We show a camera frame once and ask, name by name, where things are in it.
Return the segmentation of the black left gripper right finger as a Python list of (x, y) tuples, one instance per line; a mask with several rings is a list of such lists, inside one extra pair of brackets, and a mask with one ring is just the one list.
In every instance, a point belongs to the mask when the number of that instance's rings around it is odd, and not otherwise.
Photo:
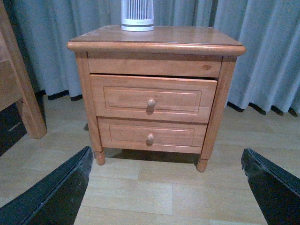
[(300, 179), (249, 148), (241, 164), (267, 224), (298, 225)]

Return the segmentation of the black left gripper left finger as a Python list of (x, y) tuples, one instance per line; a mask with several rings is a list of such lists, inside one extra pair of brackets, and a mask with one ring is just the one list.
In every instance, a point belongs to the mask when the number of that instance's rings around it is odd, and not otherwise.
[(81, 206), (93, 164), (86, 146), (0, 209), (2, 225), (72, 225)]

